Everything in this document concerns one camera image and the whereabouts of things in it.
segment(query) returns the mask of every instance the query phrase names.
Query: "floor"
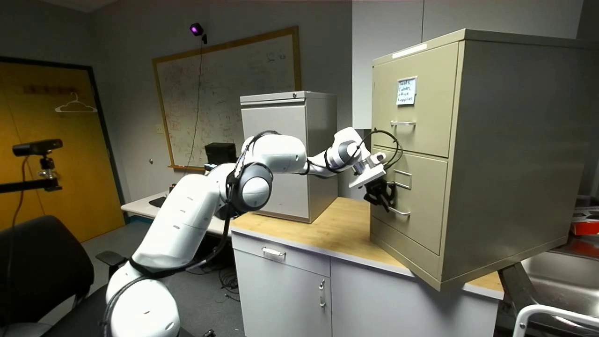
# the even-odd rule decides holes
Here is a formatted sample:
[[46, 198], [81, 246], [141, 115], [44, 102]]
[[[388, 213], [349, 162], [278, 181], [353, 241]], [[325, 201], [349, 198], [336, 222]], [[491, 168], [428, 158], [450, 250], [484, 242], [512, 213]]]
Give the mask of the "floor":
[[[93, 289], [108, 282], [108, 265], [96, 257], [104, 250], [115, 250], [132, 256], [143, 241], [149, 222], [134, 218], [130, 224], [85, 242], [96, 267], [96, 282]], [[207, 235], [199, 254], [211, 252], [220, 235]], [[194, 337], [244, 337], [241, 293], [237, 286], [237, 269], [233, 248], [227, 248], [212, 263], [173, 274], [164, 280], [179, 301], [182, 325]], [[57, 319], [70, 302], [65, 302], [46, 319]]]

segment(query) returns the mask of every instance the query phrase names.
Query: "wooden countertop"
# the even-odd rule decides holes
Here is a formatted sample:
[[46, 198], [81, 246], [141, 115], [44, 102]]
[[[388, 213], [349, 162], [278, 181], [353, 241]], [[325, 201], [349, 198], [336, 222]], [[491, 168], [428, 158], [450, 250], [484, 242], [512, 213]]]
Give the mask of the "wooden countertop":
[[[246, 213], [233, 220], [233, 231], [415, 276], [405, 263], [372, 241], [370, 222], [372, 205], [368, 201], [342, 196], [312, 224]], [[499, 272], [475, 278], [465, 284], [465, 289], [497, 299], [504, 297]]]

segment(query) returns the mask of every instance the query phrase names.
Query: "beige filing cabinet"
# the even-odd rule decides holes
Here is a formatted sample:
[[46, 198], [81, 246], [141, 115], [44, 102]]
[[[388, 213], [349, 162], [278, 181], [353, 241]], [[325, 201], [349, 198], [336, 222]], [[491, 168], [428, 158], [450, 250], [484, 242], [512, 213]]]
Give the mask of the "beige filing cabinet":
[[[304, 140], [308, 154], [334, 143], [338, 100], [323, 91], [276, 91], [242, 95], [244, 136], [278, 130]], [[338, 196], [338, 177], [276, 173], [263, 213], [314, 222]]]
[[[372, 239], [437, 289], [566, 242], [598, 111], [591, 44], [460, 29], [373, 63], [373, 125], [405, 147]], [[373, 134], [373, 151], [394, 151]]]

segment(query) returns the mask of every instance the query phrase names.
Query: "white robotic arm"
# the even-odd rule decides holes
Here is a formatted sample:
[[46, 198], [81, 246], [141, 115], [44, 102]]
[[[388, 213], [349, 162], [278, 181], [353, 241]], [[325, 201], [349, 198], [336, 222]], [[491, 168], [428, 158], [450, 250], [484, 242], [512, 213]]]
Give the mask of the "white robotic arm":
[[385, 154], [373, 154], [351, 126], [336, 132], [334, 145], [315, 156], [308, 156], [300, 138], [267, 130], [246, 140], [239, 162], [209, 175], [184, 175], [141, 246], [109, 282], [106, 334], [177, 334], [177, 301], [158, 278], [192, 263], [214, 214], [226, 218], [229, 229], [231, 216], [261, 209], [270, 199], [274, 171], [328, 177], [347, 168], [358, 175], [351, 186], [385, 175]]

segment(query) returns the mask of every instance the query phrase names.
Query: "ceiling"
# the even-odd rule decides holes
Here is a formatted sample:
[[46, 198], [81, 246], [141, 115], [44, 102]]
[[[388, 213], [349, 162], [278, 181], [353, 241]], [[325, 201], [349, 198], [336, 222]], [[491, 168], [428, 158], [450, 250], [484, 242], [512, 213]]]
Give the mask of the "ceiling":
[[70, 7], [83, 12], [93, 12], [96, 8], [102, 8], [117, 0], [42, 0], [55, 5]]

